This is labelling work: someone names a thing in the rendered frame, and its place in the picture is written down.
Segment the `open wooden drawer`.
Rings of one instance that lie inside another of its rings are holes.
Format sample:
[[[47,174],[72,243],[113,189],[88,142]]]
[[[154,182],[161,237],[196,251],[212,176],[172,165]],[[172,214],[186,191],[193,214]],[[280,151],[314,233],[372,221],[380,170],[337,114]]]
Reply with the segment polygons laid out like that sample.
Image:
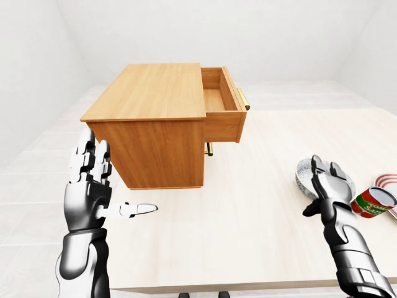
[[[227,67],[202,67],[206,119],[205,142],[236,142],[241,139],[247,109]]]

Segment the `patterned white bowl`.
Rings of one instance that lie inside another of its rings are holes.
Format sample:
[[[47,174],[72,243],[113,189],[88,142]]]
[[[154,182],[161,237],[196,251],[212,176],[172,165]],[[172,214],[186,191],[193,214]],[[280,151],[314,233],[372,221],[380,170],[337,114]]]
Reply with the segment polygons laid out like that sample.
[[[330,173],[331,162],[323,161],[326,165],[327,173]],[[349,185],[352,196],[354,197],[356,194],[356,187],[348,174],[345,174],[347,178],[347,184]],[[312,200],[318,199],[318,194],[312,184],[313,173],[311,170],[311,158],[306,158],[301,160],[296,167],[295,170],[295,181],[303,194],[311,198]]]

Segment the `wooden cabinet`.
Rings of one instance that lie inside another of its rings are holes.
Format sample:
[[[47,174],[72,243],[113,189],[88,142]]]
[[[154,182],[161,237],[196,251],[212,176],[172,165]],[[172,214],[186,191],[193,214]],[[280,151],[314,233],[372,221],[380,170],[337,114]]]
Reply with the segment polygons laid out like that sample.
[[[111,147],[130,189],[203,186],[204,122],[198,63],[131,64],[82,121]]]

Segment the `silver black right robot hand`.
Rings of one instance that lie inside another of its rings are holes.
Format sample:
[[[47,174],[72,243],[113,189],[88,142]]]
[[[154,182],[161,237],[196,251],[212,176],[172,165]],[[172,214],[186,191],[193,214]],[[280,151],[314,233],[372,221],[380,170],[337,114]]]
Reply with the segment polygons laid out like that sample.
[[[311,181],[318,198],[306,207],[303,215],[311,217],[320,214],[321,220],[328,222],[336,216],[336,207],[352,212],[350,206],[352,191],[341,167],[331,162],[328,168],[318,155],[313,155],[311,171],[313,173]]]

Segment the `red tomato sauce tin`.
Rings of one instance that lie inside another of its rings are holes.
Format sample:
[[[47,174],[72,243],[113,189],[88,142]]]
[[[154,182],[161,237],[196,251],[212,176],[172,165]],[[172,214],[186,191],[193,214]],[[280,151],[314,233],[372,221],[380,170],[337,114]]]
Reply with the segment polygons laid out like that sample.
[[[364,218],[376,217],[397,205],[397,197],[380,187],[370,187],[351,202],[352,210]]]

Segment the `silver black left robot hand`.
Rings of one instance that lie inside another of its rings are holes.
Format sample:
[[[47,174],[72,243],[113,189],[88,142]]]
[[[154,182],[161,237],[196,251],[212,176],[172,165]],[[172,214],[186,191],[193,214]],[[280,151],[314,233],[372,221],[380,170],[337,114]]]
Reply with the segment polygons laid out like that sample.
[[[158,210],[153,204],[110,203],[110,145],[105,140],[96,145],[90,128],[82,131],[69,166],[71,176],[65,189],[64,213],[70,232],[101,228],[105,219],[127,219]]]

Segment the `white plate with red rings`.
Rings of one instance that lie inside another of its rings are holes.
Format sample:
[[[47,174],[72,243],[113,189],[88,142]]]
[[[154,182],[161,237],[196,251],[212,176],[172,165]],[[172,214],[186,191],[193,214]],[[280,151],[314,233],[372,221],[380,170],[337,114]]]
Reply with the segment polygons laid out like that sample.
[[[386,189],[397,198],[397,174],[381,174],[374,179],[373,186]]]

